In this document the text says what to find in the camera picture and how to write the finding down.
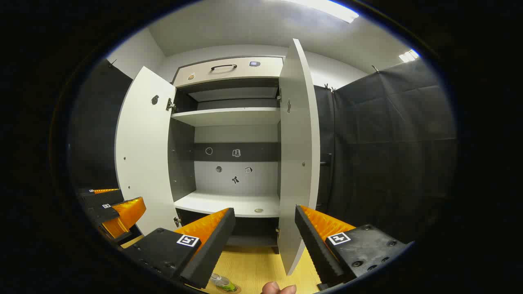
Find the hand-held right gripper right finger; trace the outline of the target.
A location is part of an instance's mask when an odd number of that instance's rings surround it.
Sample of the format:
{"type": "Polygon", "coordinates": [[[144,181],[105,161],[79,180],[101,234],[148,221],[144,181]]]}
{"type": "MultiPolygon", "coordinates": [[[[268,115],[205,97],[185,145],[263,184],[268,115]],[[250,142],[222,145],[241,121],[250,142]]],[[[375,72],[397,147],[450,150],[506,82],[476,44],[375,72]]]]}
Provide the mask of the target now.
{"type": "Polygon", "coordinates": [[[337,286],[383,268],[409,247],[374,225],[355,227],[304,205],[295,207],[295,224],[321,286],[337,286]]]}

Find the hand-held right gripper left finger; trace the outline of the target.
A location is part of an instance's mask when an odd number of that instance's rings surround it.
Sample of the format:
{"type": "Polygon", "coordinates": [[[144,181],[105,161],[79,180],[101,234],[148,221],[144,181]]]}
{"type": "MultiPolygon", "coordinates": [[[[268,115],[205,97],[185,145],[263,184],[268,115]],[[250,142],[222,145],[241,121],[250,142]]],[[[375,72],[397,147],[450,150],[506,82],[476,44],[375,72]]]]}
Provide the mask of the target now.
{"type": "Polygon", "coordinates": [[[180,286],[207,286],[235,227],[233,208],[225,208],[174,231],[154,229],[123,249],[123,254],[150,274],[180,286]]]}

